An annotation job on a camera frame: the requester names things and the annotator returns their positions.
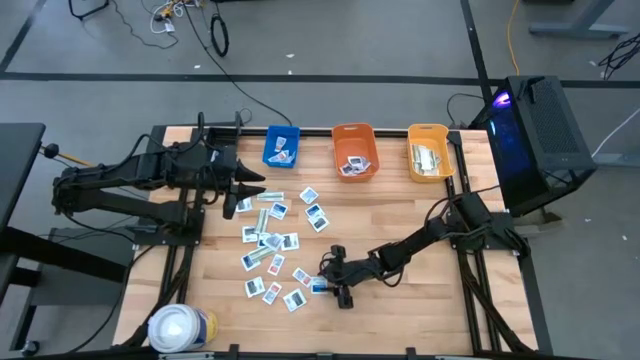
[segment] yellow bin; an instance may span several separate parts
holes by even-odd
[[[409,174],[415,182],[438,182],[455,173],[449,162],[449,149],[447,147],[447,134],[449,129],[440,124],[413,124],[409,127],[407,136],[407,159],[409,159]],[[423,145],[435,152],[440,158],[438,163],[438,175],[420,175],[413,169],[413,151],[411,145]]]

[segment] wooden tabletop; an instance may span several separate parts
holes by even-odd
[[[190,134],[191,128],[169,127],[164,143],[189,141]],[[461,137],[471,189],[498,184],[486,133],[461,131]],[[345,246],[347,260],[356,260],[365,258],[367,250],[404,239],[422,226],[433,203],[446,197],[444,182],[419,184],[409,178],[406,139],[377,138],[376,145],[378,173],[370,182],[346,184],[336,176],[330,137],[301,138],[294,169],[270,168],[262,163],[263,137],[240,139],[238,157],[248,168],[266,176],[261,186],[283,191],[284,203],[289,206],[284,220],[269,218],[267,231],[297,232],[300,249],[281,252],[286,260],[277,277],[267,274],[271,258],[246,272],[240,258],[255,244],[242,243],[241,226],[255,225],[257,209],[269,208],[272,203],[253,199],[254,210],[236,214],[233,220],[222,218],[223,199],[207,208],[187,293],[187,304],[213,311],[219,320],[219,333],[205,349],[227,351],[230,344],[239,344],[240,351],[259,352],[403,354],[405,348],[415,347],[418,354],[472,353],[458,262],[448,241],[414,255],[396,288],[375,280],[354,287],[355,307],[351,310],[338,309],[331,295],[312,295],[292,277],[297,267],[315,275],[322,254],[333,244]],[[450,156],[455,167],[452,147]],[[456,193],[462,192],[458,176],[454,179]],[[320,194],[317,202],[330,221],[320,233],[307,221],[304,210],[308,205],[298,196],[307,186]],[[490,210],[503,209],[499,189],[481,196]],[[154,202],[177,197],[177,190],[160,189],[151,194]],[[155,304],[166,253],[166,247],[151,250],[131,271],[114,344],[126,340]],[[521,340],[537,348],[516,257],[495,250],[485,251],[485,259],[494,304]],[[283,285],[273,305],[267,305],[261,296],[247,298],[244,282],[256,276],[262,276],[266,287],[272,281]],[[289,313],[282,296],[296,288],[308,303]],[[482,342],[488,348],[484,313],[477,301],[476,309]]]

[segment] black metal frame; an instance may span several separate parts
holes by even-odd
[[[87,12],[86,12],[86,13],[84,13],[84,14],[76,14],[76,13],[73,11],[73,0],[69,0],[69,12],[71,13],[71,15],[72,15],[74,18],[76,18],[76,19],[78,19],[78,20],[80,20],[80,21],[83,21],[83,20],[84,20],[84,18],[86,18],[86,17],[87,17],[87,16],[89,16],[89,15],[95,14],[95,13],[97,13],[98,11],[100,11],[100,10],[102,10],[102,9],[105,9],[107,6],[109,6],[109,0],[104,0],[104,4],[102,4],[102,5],[98,6],[97,8],[95,8],[95,9],[93,9],[93,10],[89,10],[89,11],[87,11]]]

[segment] small card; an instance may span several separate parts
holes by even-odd
[[[327,220],[327,218],[324,215],[319,215],[319,216],[314,216],[312,218],[309,218],[309,222],[311,223],[311,226],[313,226],[313,229],[316,232],[320,232],[324,230],[324,228],[329,226],[329,220]]]
[[[302,201],[304,201],[307,205],[316,201],[317,198],[318,193],[310,187],[307,187],[303,192],[300,193],[300,199],[302,199]]]
[[[246,256],[248,256],[252,262],[260,261],[267,256],[275,254],[276,251],[271,249],[268,246],[259,247],[255,250],[250,251]]]
[[[269,286],[269,290],[267,290],[267,293],[262,297],[262,301],[266,302],[269,305],[273,304],[273,302],[276,300],[276,297],[278,297],[278,293],[280,293],[280,290],[282,290],[282,285],[278,284],[275,281],[272,282],[271,286]]]
[[[250,243],[258,241],[258,235],[255,233],[255,226],[243,226],[242,227],[242,243]]]
[[[273,260],[271,260],[271,265],[269,265],[269,270],[267,270],[267,272],[273,276],[278,276],[282,264],[284,264],[284,256],[276,254],[273,257]]]
[[[300,281],[300,283],[306,287],[311,286],[311,276],[307,275],[304,270],[297,268],[296,271],[293,272],[293,277]]]
[[[253,278],[244,283],[244,290],[247,292],[248,297],[254,297],[255,295],[262,294],[264,292],[264,283],[262,282],[262,276]]]
[[[300,289],[295,289],[292,292],[285,295],[283,298],[284,303],[287,305],[287,309],[290,312],[296,311],[302,305],[307,303],[307,299],[302,295],[302,291]]]
[[[307,217],[324,216],[324,211],[318,204],[312,205],[304,212],[307,213]]]
[[[340,167],[340,172],[342,172],[342,175],[344,176],[355,176],[358,175],[356,173],[356,170],[354,169],[353,166],[351,166],[350,164],[344,164]]]
[[[242,266],[246,271],[251,271],[260,265],[259,260],[253,260],[250,255],[245,255],[242,257]]]
[[[300,249],[300,242],[298,241],[298,233],[282,235],[284,241],[282,242],[282,251],[297,250]]]
[[[280,151],[269,158],[269,162],[283,162],[289,158],[289,150]]]
[[[311,278],[311,293],[326,294],[329,292],[329,282],[322,276],[314,276]]]
[[[282,148],[284,147],[284,144],[287,143],[287,139],[283,138],[281,136],[278,136],[278,138],[276,139],[276,151],[281,151]]]
[[[264,240],[264,244],[274,251],[278,251],[283,241],[284,236],[280,234],[271,234],[266,240]]]
[[[267,239],[271,236],[271,234],[269,233],[260,233],[257,235],[258,240],[257,240],[257,247],[263,247],[263,246],[267,246],[266,241]]]
[[[347,156],[347,162],[349,165],[353,166],[356,169],[364,168],[364,162],[366,159],[362,156]]]
[[[284,193],[283,192],[268,192],[258,194],[256,198],[259,201],[284,201]]]
[[[267,223],[269,223],[269,209],[260,209],[260,215],[258,215],[258,223],[254,229],[256,234],[260,234],[267,231]]]
[[[246,198],[236,205],[236,212],[247,212],[253,210],[253,205],[251,204],[251,198]]]
[[[271,206],[271,210],[269,211],[269,215],[273,216],[278,220],[282,220],[284,219],[284,216],[287,214],[287,210],[289,210],[288,207],[280,203],[273,203],[273,205]]]

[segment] gray floor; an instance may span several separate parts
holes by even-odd
[[[102,0],[76,1],[78,11]],[[615,41],[532,37],[531,21],[572,19],[586,1],[571,6],[521,3],[512,37],[521,73],[562,79],[599,80],[599,61]],[[0,12],[0,49],[7,49],[36,0],[5,0]],[[152,0],[146,0],[148,7]],[[163,45],[170,39],[149,32],[149,15],[138,1],[119,0],[135,32]],[[489,76],[513,74],[505,28],[511,0],[473,0],[473,14]],[[231,33],[221,64],[232,74],[408,75],[477,77],[460,11],[451,0],[262,0],[221,4]],[[212,12],[209,6],[207,14]],[[206,35],[200,14],[196,25]],[[640,4],[618,0],[603,22],[640,31]],[[147,48],[129,36],[110,6],[84,26],[68,14],[66,1],[49,0],[20,46],[8,71],[28,73],[219,74],[197,44],[185,18],[175,20],[180,42],[170,50]],[[640,80],[640,58],[613,80]],[[365,121],[376,127],[406,128],[415,122],[447,124],[447,98],[479,94],[477,87],[405,84],[242,83],[252,95],[285,112],[299,126]],[[640,103],[640,89],[567,89],[572,109],[593,150]],[[469,121],[481,103],[454,101],[453,115]],[[152,125],[192,123],[198,111],[208,121],[227,121],[249,107],[254,125],[281,123],[227,83],[0,81],[3,122],[43,122],[44,141],[92,162],[122,158],[135,138]],[[613,137],[604,152],[638,146],[640,119]],[[34,233],[70,227],[53,215],[50,186],[61,165],[38,159],[18,203],[12,225]],[[557,354],[592,358],[637,358],[640,333],[640,171],[600,169],[576,194],[550,206],[567,219],[558,233],[535,239],[536,271]],[[80,215],[95,226],[121,217]],[[0,308],[0,329],[10,324],[23,289],[12,288]],[[42,353],[58,353],[82,342],[107,315],[107,307],[50,307],[39,310],[31,333],[46,339]],[[111,322],[87,348],[110,343]]]

